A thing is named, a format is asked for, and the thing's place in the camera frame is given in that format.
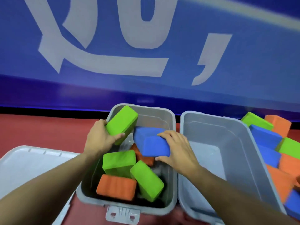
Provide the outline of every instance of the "person's right arm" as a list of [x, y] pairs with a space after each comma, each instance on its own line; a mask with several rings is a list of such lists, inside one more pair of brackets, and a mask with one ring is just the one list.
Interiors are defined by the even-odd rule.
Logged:
[[171, 155], [156, 157], [185, 176], [201, 192], [226, 225], [297, 225], [268, 204], [235, 189], [200, 166], [187, 138], [175, 131], [158, 134], [167, 140]]

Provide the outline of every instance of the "blue block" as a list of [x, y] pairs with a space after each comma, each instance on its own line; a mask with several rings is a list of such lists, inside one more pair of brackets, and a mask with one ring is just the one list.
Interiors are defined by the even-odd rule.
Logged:
[[264, 162], [272, 167], [278, 168], [281, 154], [278, 151], [258, 145]]
[[170, 156], [170, 147], [165, 139], [157, 134], [164, 132], [162, 128], [136, 126], [133, 140], [143, 156]]
[[278, 133], [272, 132], [271, 130], [264, 129], [256, 125], [250, 125], [249, 128], [258, 146], [275, 150], [282, 140], [282, 136]]
[[289, 216], [300, 220], [300, 193], [296, 190], [292, 190], [284, 207]]

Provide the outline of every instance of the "block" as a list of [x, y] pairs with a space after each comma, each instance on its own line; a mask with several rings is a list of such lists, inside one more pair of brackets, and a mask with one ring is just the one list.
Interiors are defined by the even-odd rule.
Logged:
[[283, 138], [275, 150], [300, 159], [300, 143], [288, 137]]
[[132, 201], [136, 187], [137, 181], [134, 179], [103, 174], [96, 193], [106, 197]]
[[126, 137], [131, 133], [134, 126], [137, 124], [138, 118], [135, 112], [129, 106], [124, 106], [105, 126], [107, 132], [114, 136], [119, 133], [125, 133], [125, 136], [115, 142], [115, 145], [120, 145]]
[[292, 190], [284, 207], [289, 216], [300, 220], [300, 193], [296, 190]]
[[300, 184], [298, 182], [300, 181], [300, 160], [282, 153], [279, 161], [279, 169], [293, 176], [297, 180], [294, 188], [300, 190]]
[[291, 193], [296, 180], [293, 176], [272, 166], [267, 165], [267, 169], [274, 182], [280, 200], [284, 204], [287, 200], [287, 197]]
[[258, 146], [258, 149], [260, 150], [260, 154], [266, 164], [278, 168], [281, 158], [281, 154], [278, 151], [263, 146]]
[[279, 145], [282, 136], [271, 130], [264, 129], [256, 125], [250, 125], [250, 131], [258, 146], [263, 146], [272, 150]]
[[130, 169], [136, 162], [133, 150], [117, 151], [103, 155], [102, 168], [109, 175], [130, 178]]
[[141, 195], [154, 202], [163, 190], [163, 181], [141, 160], [131, 168], [130, 173], [139, 184]]
[[282, 137], [287, 137], [292, 124], [289, 120], [277, 115], [266, 115], [265, 120], [273, 124], [273, 132], [278, 133]]
[[273, 128], [273, 124], [251, 112], [246, 113], [246, 115], [242, 117], [241, 121], [245, 123], [248, 127], [250, 125], [257, 125], [267, 130], [272, 130]]
[[135, 152], [135, 155], [137, 157], [137, 161], [143, 161], [144, 163], [146, 163], [148, 166], [153, 166], [154, 163], [154, 157], [146, 157], [143, 156], [141, 154], [141, 152], [139, 151], [137, 145], [135, 143], [133, 143], [133, 145], [131, 146], [130, 150], [133, 150]]
[[146, 157], [170, 156], [170, 147], [165, 139], [157, 134], [164, 132], [162, 128], [136, 126], [133, 140], [141, 154]]

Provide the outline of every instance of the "person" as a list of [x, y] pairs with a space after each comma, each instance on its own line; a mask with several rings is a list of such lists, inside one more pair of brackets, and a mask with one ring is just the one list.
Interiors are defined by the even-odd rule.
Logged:
[[[111, 136], [104, 120], [88, 133], [84, 152], [41, 174], [0, 200], [0, 225], [51, 225], [88, 168], [107, 153], [124, 133]], [[170, 145], [171, 155], [155, 158], [185, 176], [207, 199], [226, 225], [298, 224], [271, 206], [250, 197], [200, 166], [187, 138], [175, 131], [159, 134]]]

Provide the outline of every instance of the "hand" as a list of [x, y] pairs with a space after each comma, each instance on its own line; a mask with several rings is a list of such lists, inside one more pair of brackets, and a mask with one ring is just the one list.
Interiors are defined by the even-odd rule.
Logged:
[[104, 127], [107, 121], [100, 119], [96, 121], [86, 139], [84, 153], [88, 153], [93, 156], [101, 156], [107, 153], [112, 145], [119, 139], [121, 139], [125, 133], [120, 133], [115, 136], [108, 134]]
[[169, 164], [179, 174], [188, 177], [200, 167], [198, 160], [188, 142], [188, 139], [181, 133], [173, 130], [166, 130], [158, 134], [166, 139], [170, 146], [171, 155], [156, 157], [156, 161]]

